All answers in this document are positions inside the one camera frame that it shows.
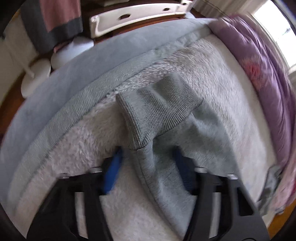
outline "bed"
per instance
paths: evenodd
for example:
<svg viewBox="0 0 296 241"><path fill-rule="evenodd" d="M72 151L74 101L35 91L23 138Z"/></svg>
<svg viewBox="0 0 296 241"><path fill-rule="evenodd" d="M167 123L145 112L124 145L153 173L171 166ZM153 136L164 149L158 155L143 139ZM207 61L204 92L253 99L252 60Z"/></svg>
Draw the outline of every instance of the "bed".
<svg viewBox="0 0 296 241"><path fill-rule="evenodd" d="M55 71L25 101L0 152L0 202L23 236L60 173L85 173L124 146L127 127L116 94L171 72L221 120L253 201L270 203L280 170L270 129L249 77L209 29L212 21L168 21L115 36ZM78 194L85 237L81 202ZM150 202L128 158L102 203L114 240L179 240L186 231L188 223L172 225ZM263 213L268 226L275 211L263 205Z"/></svg>

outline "curtain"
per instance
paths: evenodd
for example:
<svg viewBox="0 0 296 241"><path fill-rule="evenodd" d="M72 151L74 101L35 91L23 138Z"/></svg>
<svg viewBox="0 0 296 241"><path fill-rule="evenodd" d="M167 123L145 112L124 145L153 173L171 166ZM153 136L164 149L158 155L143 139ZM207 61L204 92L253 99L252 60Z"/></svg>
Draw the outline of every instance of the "curtain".
<svg viewBox="0 0 296 241"><path fill-rule="evenodd" d="M254 13L267 0L199 0L194 9L206 18L218 18L234 13Z"/></svg>

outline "purple comforter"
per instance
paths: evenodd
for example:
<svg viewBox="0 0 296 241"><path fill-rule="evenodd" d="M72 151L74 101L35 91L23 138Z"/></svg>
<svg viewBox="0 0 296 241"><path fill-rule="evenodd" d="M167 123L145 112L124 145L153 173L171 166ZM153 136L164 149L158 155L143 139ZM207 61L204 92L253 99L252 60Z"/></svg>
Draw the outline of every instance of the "purple comforter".
<svg viewBox="0 0 296 241"><path fill-rule="evenodd" d="M295 97L273 53L246 22L236 16L209 24L251 80L266 117L278 163L290 157L295 125Z"/></svg>

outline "wooden furniture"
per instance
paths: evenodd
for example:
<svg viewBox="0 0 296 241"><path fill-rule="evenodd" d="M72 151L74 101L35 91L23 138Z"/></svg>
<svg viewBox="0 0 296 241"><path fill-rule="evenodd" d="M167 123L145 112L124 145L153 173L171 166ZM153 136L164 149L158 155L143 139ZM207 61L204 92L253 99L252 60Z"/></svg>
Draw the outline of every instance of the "wooden furniture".
<svg viewBox="0 0 296 241"><path fill-rule="evenodd" d="M187 12L192 0L130 0L101 7L95 2L82 6L83 27L91 38L115 29L158 17L180 16Z"/></svg>

